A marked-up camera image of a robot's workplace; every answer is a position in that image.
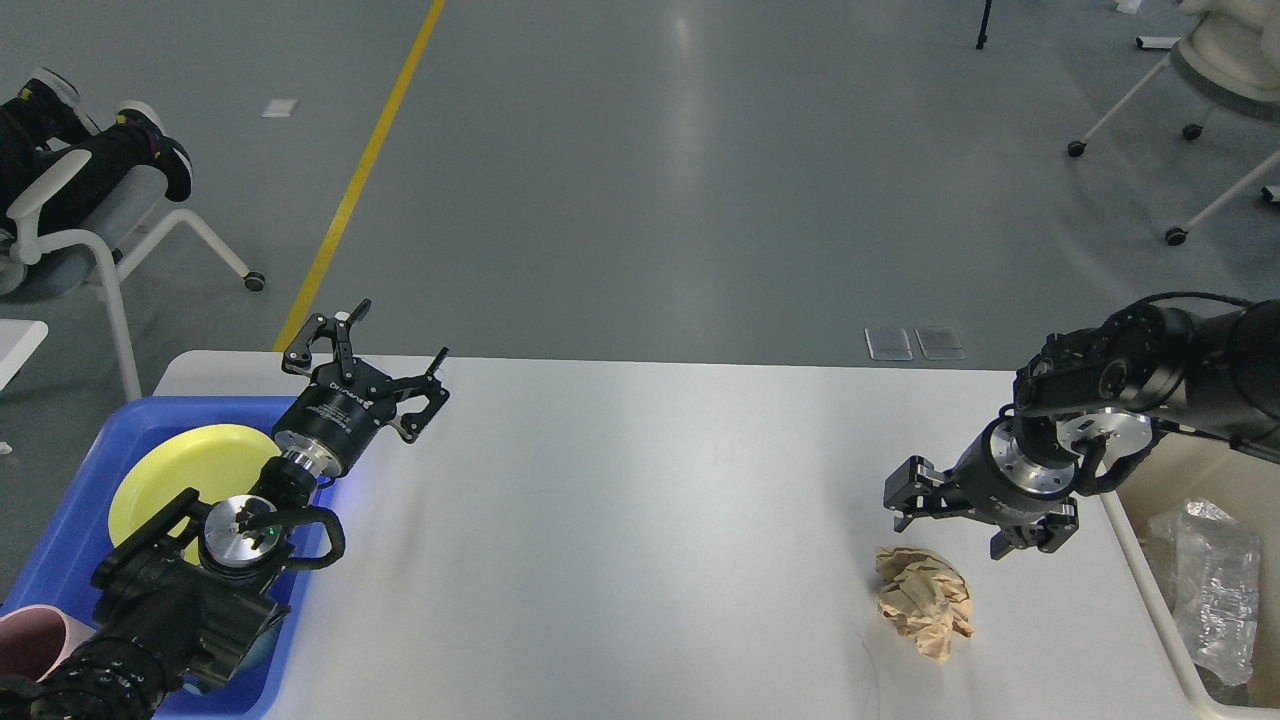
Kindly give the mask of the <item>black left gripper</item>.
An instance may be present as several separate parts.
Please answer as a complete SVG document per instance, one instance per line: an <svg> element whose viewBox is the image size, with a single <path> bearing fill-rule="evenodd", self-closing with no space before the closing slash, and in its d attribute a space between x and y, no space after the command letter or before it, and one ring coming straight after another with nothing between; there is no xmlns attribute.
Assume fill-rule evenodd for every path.
<svg viewBox="0 0 1280 720"><path fill-rule="evenodd" d="M344 477L388 423L403 442L415 443L451 397L438 377L451 354L447 346L419 375L392 379L371 365L356 365L349 329L371 306L371 299L362 299L344 318L316 313L282 351L284 373L310 375L311 347L325 340L335 364L311 373L302 393L271 429L283 454L311 457L308 471L315 477ZM402 404L415 398L422 398L425 406L412 413L401 410Z"/></svg>

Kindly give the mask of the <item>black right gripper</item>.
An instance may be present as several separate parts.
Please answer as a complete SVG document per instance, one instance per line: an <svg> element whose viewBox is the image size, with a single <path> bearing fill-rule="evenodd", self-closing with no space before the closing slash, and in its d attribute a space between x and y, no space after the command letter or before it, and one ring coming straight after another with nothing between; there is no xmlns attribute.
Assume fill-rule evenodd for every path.
<svg viewBox="0 0 1280 720"><path fill-rule="evenodd" d="M883 507L893 514L893 532L904 533L919 518L970 516L998 525L989 557L1014 550L1053 553L1078 530L1075 500L1069 500L1082 456L1039 451L1000 418L969 445L950 477L919 455L909 456L884 480Z"/></svg>

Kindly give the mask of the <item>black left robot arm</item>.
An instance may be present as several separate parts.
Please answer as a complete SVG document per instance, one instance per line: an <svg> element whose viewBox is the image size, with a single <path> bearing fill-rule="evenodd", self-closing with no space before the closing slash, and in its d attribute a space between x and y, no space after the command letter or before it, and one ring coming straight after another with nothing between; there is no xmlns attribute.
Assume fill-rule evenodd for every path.
<svg viewBox="0 0 1280 720"><path fill-rule="evenodd" d="M96 632L40 679L5 674L5 719L151 719L186 680L223 688L289 614L271 597L276 580L344 556L340 519L316 493L379 430L413 443L451 396L438 375L448 348L402 378L355 355L349 332L370 306L303 324L282 370L306 386L271 428L253 484L215 502L186 487L125 537L90 580Z"/></svg>

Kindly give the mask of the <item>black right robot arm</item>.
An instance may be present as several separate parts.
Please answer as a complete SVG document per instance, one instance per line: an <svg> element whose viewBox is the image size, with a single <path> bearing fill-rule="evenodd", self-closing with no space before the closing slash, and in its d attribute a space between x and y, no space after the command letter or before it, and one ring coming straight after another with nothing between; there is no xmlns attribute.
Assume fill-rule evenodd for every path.
<svg viewBox="0 0 1280 720"><path fill-rule="evenodd" d="M965 518L996 528L995 560L1052 553L1076 532L1076 501L1116 491L1167 434L1276 462L1279 305L1225 304L1198 316L1160 293L1050 334L952 468L914 455L886 479L893 529Z"/></svg>

